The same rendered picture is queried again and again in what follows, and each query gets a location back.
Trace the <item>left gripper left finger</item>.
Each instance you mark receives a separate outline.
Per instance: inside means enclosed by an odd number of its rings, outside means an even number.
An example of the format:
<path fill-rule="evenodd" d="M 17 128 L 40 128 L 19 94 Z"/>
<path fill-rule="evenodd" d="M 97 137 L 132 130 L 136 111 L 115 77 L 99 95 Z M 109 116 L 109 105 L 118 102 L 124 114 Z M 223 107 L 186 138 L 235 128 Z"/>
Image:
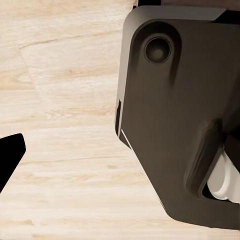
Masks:
<path fill-rule="evenodd" d="M 22 133 L 0 138 L 0 193 L 26 153 Z"/>

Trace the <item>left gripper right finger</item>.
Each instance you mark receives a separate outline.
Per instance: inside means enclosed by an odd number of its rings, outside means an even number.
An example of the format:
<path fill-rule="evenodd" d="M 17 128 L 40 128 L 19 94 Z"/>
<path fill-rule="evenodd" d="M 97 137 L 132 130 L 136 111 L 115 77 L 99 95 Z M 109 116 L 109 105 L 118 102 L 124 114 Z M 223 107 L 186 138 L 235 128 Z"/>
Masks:
<path fill-rule="evenodd" d="M 227 135 L 224 151 L 240 173 L 240 135 L 229 133 Z"/>

